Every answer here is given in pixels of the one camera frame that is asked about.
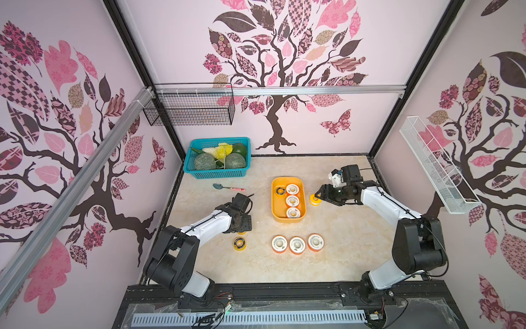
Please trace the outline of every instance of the spoon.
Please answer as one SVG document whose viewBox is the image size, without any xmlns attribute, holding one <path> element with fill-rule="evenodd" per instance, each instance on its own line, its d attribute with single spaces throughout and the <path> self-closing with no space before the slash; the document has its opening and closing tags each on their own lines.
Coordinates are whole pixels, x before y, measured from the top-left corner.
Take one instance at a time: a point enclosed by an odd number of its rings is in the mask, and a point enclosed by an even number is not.
<svg viewBox="0 0 526 329">
<path fill-rule="evenodd" d="M 214 183 L 214 187 L 218 190 L 222 189 L 222 188 L 229 188 L 231 190 L 235 190 L 235 191 L 241 191 L 241 192 L 244 192 L 245 189 L 244 188 L 239 188 L 239 187 L 226 187 L 226 186 L 222 186 L 221 184 L 219 183 Z"/>
</svg>

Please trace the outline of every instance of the pink wall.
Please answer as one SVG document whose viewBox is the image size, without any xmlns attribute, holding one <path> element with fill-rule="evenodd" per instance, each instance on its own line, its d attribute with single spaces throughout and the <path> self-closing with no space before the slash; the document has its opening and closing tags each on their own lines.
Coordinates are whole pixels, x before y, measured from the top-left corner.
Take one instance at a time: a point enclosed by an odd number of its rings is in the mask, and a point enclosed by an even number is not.
<svg viewBox="0 0 526 329">
<path fill-rule="evenodd" d="M 521 1 L 493 1 L 485 10 L 489 3 L 470 1 L 377 162 L 396 198 L 416 211 L 438 215 L 451 262 L 444 278 L 468 325 L 523 328 L 526 6 Z M 443 135 L 441 144 L 454 154 L 483 206 L 466 215 L 450 215 L 440 208 L 398 132 L 409 115 L 419 115 Z"/>
<path fill-rule="evenodd" d="M 240 87 L 312 82 L 321 86 L 329 85 L 332 78 L 351 75 L 354 84 L 403 85 L 448 1 L 204 3 L 164 0 L 151 6 L 140 0 L 120 1 L 157 82 L 239 81 L 235 86 Z M 291 35 L 283 33 L 291 29 Z M 333 45 L 344 32 L 341 43 Z M 274 34 L 275 47 L 256 38 Z M 304 52 L 295 53 L 291 45 Z M 280 56 L 283 69 L 275 64 Z M 268 108 L 261 104 L 266 97 L 244 101 L 239 97 L 232 126 L 177 126 L 176 131 L 185 146 L 200 137 L 248 136 L 256 154 L 368 152 L 398 95 L 335 95 L 331 102 L 313 96 L 290 95 L 289 101 L 274 97 Z M 261 110 L 250 111 L 256 104 L 261 104 Z M 338 123 L 347 110 L 349 117 Z M 331 134 L 324 126 L 337 127 L 338 133 Z"/>
<path fill-rule="evenodd" d="M 6 3 L 0 25 L 3 268 L 142 83 L 101 2 Z M 165 130 L 141 114 L 0 326 L 110 327 L 140 277 L 179 166 Z"/>
</svg>

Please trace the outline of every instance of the pink butterfly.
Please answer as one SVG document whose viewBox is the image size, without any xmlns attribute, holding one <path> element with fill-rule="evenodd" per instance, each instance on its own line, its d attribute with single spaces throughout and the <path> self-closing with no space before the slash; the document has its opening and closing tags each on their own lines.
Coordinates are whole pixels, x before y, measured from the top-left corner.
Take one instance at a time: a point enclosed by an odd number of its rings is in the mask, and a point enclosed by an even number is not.
<svg viewBox="0 0 526 329">
<path fill-rule="evenodd" d="M 163 170 L 164 169 L 164 157 L 166 154 L 166 151 L 164 148 L 159 146 L 159 143 L 155 140 L 155 138 L 151 139 L 151 143 L 154 146 L 154 152 L 156 155 L 155 160 L 151 163 L 150 172 L 154 172 L 157 170 Z"/>
<path fill-rule="evenodd" d="M 323 121 L 322 123 L 320 123 L 320 125 L 323 128 L 327 128 L 329 130 L 329 133 L 332 134 L 334 137 L 336 137 L 336 134 L 340 132 L 340 128 L 341 130 L 351 130 L 351 128 L 349 128 L 351 126 L 349 122 L 350 117 L 351 117 L 351 110 L 348 109 L 340 116 L 340 119 L 338 120 L 338 122 Z"/>
</svg>

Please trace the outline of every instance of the orange tray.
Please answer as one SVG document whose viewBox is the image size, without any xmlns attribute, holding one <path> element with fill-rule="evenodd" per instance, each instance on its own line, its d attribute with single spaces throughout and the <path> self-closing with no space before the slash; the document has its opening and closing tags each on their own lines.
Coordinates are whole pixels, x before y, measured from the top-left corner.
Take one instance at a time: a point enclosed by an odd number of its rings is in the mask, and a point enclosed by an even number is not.
<svg viewBox="0 0 526 329">
<path fill-rule="evenodd" d="M 288 194 L 285 193 L 284 195 L 278 195 L 276 193 L 276 189 L 278 187 L 287 187 L 289 184 L 296 184 L 299 187 L 299 193 L 296 194 L 296 196 L 299 199 L 299 205 L 297 208 L 299 209 L 301 213 L 301 217 L 299 218 L 288 218 L 287 217 L 287 209 L 289 208 L 287 206 L 287 203 L 285 202 L 285 199 L 287 198 Z M 274 218 L 280 222 L 280 223 L 298 223 L 303 220 L 305 215 L 307 214 L 307 205 L 305 203 L 305 191 L 303 189 L 303 182 L 296 177 L 278 177 L 275 180 L 272 181 L 272 215 L 274 215 Z"/>
</svg>

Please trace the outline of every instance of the table surface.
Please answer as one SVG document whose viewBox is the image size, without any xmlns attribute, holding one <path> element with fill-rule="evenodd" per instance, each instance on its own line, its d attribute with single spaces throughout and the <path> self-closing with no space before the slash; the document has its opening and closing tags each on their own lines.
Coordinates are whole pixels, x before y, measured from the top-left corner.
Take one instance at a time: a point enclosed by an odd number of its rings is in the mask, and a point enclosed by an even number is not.
<svg viewBox="0 0 526 329">
<path fill-rule="evenodd" d="M 185 173 L 167 225 L 195 223 L 237 193 L 217 190 L 212 183 L 242 187 L 246 195 L 254 193 L 252 231 L 215 236 L 201 246 L 196 271 L 216 283 L 359 281 L 365 271 L 390 257 L 395 229 L 382 217 L 365 205 L 337 207 L 322 202 L 315 207 L 306 199 L 305 218 L 299 223 L 283 224 L 274 219 L 270 204 L 274 178 L 301 179 L 308 198 L 322 184 L 330 183 L 328 174 L 333 169 L 350 164 L 370 168 L 365 156 L 286 156 L 253 157 L 245 177 L 197 180 Z M 364 180 L 376 180 L 372 170 L 361 173 Z M 320 252 L 307 248 L 303 254 L 294 255 L 290 250 L 282 254 L 272 250 L 271 240 L 276 235 L 306 240 L 312 233 L 325 240 Z M 243 251 L 232 246 L 239 236 L 247 242 Z"/>
</svg>

